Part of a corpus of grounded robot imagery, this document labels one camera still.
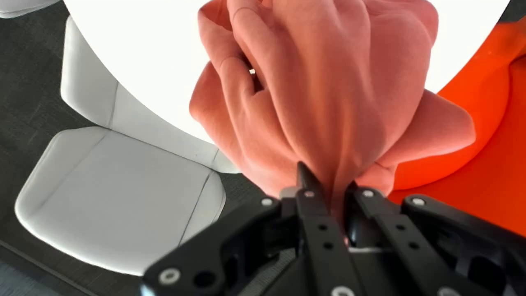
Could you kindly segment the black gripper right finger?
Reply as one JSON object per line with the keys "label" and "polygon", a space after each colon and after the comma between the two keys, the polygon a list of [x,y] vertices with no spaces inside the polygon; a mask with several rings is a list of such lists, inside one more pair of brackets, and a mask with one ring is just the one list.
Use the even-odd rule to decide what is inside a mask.
{"label": "black gripper right finger", "polygon": [[344,219],[363,296],[491,296],[448,268],[415,223],[377,191],[351,184]]}

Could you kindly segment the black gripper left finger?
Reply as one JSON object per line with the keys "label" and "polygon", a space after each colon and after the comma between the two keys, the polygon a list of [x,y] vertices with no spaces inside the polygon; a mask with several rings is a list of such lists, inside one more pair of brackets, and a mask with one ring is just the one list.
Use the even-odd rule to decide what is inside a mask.
{"label": "black gripper left finger", "polygon": [[341,232],[321,199],[315,176],[303,163],[297,164],[295,207],[302,228],[302,253],[315,296],[356,296],[353,266]]}

